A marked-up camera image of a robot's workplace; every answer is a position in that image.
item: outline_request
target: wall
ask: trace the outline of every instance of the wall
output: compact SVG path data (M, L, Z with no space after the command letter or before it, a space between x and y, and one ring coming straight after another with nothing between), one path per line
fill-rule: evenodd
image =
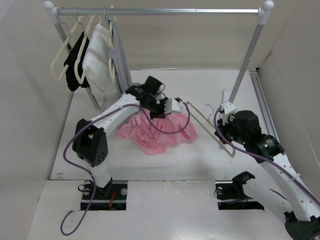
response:
M52 0L65 8L257 9L263 0ZM260 67L299 0L274 0L250 66ZM73 16L61 17L69 28ZM239 68L257 24L255 16L118 16L129 65L141 68Z
M61 40L42 1L0 6L0 239L25 240L71 93L49 72Z
M301 0L259 70L292 165L320 198L320 1Z

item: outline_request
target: black garment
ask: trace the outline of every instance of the black garment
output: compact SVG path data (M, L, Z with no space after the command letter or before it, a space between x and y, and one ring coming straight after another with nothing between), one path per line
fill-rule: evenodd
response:
M69 65L68 69L65 72L65 78L66 78L66 82L67 82L68 88L72 92L77 90L79 86L81 86L82 88L90 87L90 85L89 85L89 83L88 83L86 78L84 78L83 83L80 85L78 80L77 80L77 78L76 78L75 71L74 71L75 63L76 63L76 60L77 60L77 56L78 56L78 53L79 53L79 50L80 50L80 46L81 46L82 40L84 39L84 36L85 36L85 33L82 32L82 34L80 35L79 39L76 41L74 47L70 51L69 56L66 58L66 60L65 60L65 62L63 64L63 66ZM83 69L82 69L82 63L84 61L84 57L85 57L88 45L89 45L89 39L87 38L86 42L84 44L84 48L83 48L83 51L82 51L80 62L78 64L78 73L79 73L80 78L82 76L82 73L84 72Z

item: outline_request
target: hanging clothes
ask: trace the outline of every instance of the hanging clothes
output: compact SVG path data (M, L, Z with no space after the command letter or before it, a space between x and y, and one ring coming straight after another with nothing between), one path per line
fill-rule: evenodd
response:
M77 60L78 57L78 52L80 50L80 46L81 43L84 39L85 33L82 32L79 39L76 41L74 47L72 48L72 50L69 53L69 56L66 58L63 66L69 65L69 67L67 68L66 72L65 72L65 78L66 78L66 83L68 88L70 89L70 91L74 92L75 90L78 89L79 86L81 86L82 88L88 88L90 87L88 81L86 78L84 78L83 83L80 85L80 83L78 82L76 75L75 75L75 62ZM82 63L84 61L84 57L86 54L86 50L88 48L89 45L89 39L86 39L85 45L84 45L84 49L82 51L82 55L80 58L80 62L78 65L78 73L81 76L83 73L83 69L82 69Z
M112 33L114 41L114 50L112 51L108 48L108 56L109 59L112 59L114 62L116 73L118 75L115 79L116 81L118 81L121 92L124 93L132 85L130 68L127 62L124 46L120 38L115 17L109 15L108 22L109 24L112 23Z
M109 30L97 24L93 30L89 46L86 50L82 68L86 69L86 78L90 84L92 94L99 102L105 95L121 96L118 86L111 80L108 67Z

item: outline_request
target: crumpled pink fabric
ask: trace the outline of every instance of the crumpled pink fabric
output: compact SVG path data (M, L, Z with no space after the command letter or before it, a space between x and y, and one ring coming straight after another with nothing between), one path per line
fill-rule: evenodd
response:
M165 132L175 132L182 129L187 123L188 117L183 113L172 113L165 118L155 118L153 124ZM117 132L120 139L132 139L147 155L156 155L167 152L167 146L176 146L182 143L193 143L198 137L195 126L189 121L188 126L182 132L176 134L161 133L153 128L146 116L141 112L130 118Z

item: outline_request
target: white cloth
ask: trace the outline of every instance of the white cloth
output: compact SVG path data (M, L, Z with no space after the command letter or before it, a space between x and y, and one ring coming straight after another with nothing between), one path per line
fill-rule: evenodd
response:
M97 24L85 52L82 69L86 69L86 79L90 84L92 94L100 106L105 96L118 94L116 84L110 78L107 48L109 45L109 30Z

